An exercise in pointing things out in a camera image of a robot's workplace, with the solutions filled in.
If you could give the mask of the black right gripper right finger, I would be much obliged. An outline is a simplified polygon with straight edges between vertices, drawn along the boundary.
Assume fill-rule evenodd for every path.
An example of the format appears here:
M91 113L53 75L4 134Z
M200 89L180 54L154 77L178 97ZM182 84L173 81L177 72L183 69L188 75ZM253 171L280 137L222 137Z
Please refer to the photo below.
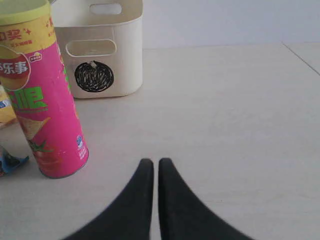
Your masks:
M173 161L158 164L158 215L163 240L250 240L212 212L186 184Z

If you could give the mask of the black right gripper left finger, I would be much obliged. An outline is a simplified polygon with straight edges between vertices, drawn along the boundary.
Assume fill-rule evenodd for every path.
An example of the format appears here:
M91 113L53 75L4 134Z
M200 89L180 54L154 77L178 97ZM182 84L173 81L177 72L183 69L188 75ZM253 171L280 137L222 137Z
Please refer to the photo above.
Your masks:
M140 160L114 201L67 240L149 240L153 211L154 164Z

